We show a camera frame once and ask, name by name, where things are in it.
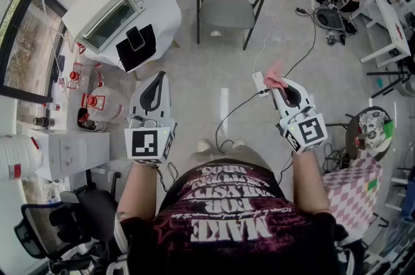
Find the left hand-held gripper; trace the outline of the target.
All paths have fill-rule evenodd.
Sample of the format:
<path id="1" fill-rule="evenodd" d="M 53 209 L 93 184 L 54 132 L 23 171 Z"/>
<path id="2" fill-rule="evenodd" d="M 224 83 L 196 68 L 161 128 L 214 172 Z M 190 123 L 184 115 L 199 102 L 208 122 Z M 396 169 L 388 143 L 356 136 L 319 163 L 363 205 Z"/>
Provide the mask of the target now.
<path id="1" fill-rule="evenodd" d="M 129 127 L 124 130 L 127 158 L 149 165 L 166 164 L 177 127 L 171 117 L 166 72 L 152 75 L 135 90 L 127 121 Z"/>

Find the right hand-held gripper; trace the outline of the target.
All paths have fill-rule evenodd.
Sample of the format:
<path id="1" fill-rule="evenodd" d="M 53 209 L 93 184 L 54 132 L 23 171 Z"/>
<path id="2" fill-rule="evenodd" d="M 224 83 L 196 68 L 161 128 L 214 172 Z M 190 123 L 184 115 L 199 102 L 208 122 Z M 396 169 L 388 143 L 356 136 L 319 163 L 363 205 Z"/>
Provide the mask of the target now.
<path id="1" fill-rule="evenodd" d="M 272 88 L 272 99 L 280 116 L 277 128 L 293 151 L 301 154 L 322 145 L 327 139 L 326 124 L 306 89 L 289 78 L 283 79 L 288 87 Z"/>

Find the pink wiping cloth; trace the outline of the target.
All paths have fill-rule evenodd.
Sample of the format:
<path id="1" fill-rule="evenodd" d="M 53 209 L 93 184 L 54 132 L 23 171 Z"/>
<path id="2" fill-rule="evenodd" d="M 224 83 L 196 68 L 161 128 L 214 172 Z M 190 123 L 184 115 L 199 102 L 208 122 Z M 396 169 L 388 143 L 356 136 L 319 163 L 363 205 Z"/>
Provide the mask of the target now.
<path id="1" fill-rule="evenodd" d="M 264 85 L 267 88 L 280 88 L 285 89 L 288 87 L 288 84 L 284 79 L 279 75 L 283 67 L 283 62 L 279 59 L 274 62 L 272 67 L 268 69 L 264 77 Z"/>

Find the grey chair seat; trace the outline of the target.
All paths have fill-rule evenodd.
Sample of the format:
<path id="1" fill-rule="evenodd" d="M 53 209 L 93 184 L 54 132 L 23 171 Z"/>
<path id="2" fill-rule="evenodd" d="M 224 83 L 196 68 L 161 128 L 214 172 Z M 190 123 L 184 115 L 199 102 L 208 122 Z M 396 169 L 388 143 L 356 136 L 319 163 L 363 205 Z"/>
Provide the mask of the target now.
<path id="1" fill-rule="evenodd" d="M 247 0 L 203 0 L 200 21 L 218 27 L 251 29 L 255 25 L 252 4 Z"/>

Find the person's right forearm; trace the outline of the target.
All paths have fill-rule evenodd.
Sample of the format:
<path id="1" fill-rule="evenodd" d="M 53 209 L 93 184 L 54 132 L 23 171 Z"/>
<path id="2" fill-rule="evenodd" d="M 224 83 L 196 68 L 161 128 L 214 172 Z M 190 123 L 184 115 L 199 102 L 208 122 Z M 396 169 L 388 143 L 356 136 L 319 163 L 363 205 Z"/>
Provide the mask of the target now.
<path id="1" fill-rule="evenodd" d="M 329 213 L 329 199 L 313 152 L 293 154 L 294 203 L 308 213 Z"/>

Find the white power strip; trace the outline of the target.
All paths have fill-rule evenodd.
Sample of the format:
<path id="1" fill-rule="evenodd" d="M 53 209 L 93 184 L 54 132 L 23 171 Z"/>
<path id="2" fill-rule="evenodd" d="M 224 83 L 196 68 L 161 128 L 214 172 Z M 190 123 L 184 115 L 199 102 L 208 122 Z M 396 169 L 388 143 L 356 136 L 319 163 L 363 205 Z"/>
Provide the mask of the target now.
<path id="1" fill-rule="evenodd" d="M 257 92 L 259 93 L 260 97 L 265 97 L 269 95 L 269 89 L 264 83 L 264 78 L 262 72 L 254 72 L 252 73 L 252 78 L 254 80 L 254 84 L 257 88 Z"/>

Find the black smartphone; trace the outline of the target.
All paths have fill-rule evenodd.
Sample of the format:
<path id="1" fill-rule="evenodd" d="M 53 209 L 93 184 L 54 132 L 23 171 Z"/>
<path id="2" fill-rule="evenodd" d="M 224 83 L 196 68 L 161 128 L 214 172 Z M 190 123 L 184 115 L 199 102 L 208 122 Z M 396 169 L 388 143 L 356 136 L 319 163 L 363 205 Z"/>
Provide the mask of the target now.
<path id="1" fill-rule="evenodd" d="M 126 32 L 127 40 L 133 51 L 138 51 L 145 46 L 143 36 L 137 27 L 132 27 Z"/>

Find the person's beige trousers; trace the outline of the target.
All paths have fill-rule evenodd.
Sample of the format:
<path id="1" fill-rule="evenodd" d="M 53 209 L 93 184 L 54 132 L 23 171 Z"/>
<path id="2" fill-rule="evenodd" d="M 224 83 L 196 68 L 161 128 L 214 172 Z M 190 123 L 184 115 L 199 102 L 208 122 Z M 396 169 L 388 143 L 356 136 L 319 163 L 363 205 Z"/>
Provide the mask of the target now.
<path id="1" fill-rule="evenodd" d="M 220 163 L 224 163 L 225 160 L 241 161 L 271 171 L 271 168 L 266 161 L 254 149 L 251 149 L 246 145 L 232 148 L 225 154 L 221 154 L 217 149 L 207 149 L 202 152 L 193 153 L 190 155 L 188 162 L 185 165 L 185 171 L 215 160 L 218 160 Z"/>

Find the floral patterned hat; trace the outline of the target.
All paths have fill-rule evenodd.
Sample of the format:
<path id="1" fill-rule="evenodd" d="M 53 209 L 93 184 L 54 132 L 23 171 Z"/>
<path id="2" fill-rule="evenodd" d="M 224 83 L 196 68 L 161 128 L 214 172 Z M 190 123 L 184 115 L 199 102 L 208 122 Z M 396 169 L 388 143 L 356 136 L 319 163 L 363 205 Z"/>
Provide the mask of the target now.
<path id="1" fill-rule="evenodd" d="M 358 140 L 366 150 L 384 152 L 390 145 L 394 135 L 394 122 L 381 109 L 369 109 L 358 115 Z"/>

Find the round grey device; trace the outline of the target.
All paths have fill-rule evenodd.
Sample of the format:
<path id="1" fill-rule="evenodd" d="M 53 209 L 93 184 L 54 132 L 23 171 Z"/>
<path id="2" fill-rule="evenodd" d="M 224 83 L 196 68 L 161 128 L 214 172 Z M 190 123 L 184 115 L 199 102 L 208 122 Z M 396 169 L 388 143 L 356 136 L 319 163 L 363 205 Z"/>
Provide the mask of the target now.
<path id="1" fill-rule="evenodd" d="M 324 29 L 344 31 L 341 15 L 337 10 L 330 8 L 317 8 L 315 10 L 315 22 Z"/>

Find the small white cabinet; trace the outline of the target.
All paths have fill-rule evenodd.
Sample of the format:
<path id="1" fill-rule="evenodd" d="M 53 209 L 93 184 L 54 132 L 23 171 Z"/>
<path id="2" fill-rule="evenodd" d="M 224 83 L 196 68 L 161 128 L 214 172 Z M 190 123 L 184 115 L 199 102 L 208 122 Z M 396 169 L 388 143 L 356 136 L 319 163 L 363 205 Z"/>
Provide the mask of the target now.
<path id="1" fill-rule="evenodd" d="M 110 134 L 68 130 L 29 130 L 42 163 L 36 174 L 50 181 L 92 169 L 110 161 Z"/>

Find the white toaster oven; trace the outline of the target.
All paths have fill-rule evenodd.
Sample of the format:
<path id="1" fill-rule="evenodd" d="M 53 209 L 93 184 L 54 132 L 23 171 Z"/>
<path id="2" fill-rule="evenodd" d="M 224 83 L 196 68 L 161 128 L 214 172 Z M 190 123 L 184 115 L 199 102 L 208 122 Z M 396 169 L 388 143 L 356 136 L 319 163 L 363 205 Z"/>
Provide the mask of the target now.
<path id="1" fill-rule="evenodd" d="M 75 41 L 100 54 L 144 9 L 143 0 L 78 0 L 63 22 Z"/>

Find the pink checkered cloth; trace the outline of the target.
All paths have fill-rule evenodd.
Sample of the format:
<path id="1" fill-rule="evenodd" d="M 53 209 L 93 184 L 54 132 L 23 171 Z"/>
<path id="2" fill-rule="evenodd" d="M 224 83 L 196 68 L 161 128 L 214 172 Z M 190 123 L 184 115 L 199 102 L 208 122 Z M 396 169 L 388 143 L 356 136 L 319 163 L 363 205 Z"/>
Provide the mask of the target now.
<path id="1" fill-rule="evenodd" d="M 374 214 L 383 170 L 367 151 L 346 168 L 323 175 L 330 212 L 349 235 L 362 236 Z"/>

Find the dark glass bottle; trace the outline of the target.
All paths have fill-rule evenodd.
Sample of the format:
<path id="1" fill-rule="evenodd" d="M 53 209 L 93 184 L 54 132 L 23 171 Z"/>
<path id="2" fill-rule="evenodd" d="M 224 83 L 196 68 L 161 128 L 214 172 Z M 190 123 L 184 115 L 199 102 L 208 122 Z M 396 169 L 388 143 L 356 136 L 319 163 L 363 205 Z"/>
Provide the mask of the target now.
<path id="1" fill-rule="evenodd" d="M 55 126 L 55 121 L 50 117 L 35 117 L 33 124 L 41 128 L 52 128 Z"/>

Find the white plastic canister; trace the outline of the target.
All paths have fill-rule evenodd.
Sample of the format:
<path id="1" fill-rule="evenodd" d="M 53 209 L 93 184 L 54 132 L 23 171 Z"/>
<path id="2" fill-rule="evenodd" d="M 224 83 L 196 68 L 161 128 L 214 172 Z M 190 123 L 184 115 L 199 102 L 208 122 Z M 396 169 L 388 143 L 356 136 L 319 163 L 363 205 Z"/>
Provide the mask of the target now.
<path id="1" fill-rule="evenodd" d="M 0 136 L 0 181 L 18 180 L 42 166 L 42 151 L 33 137 Z"/>

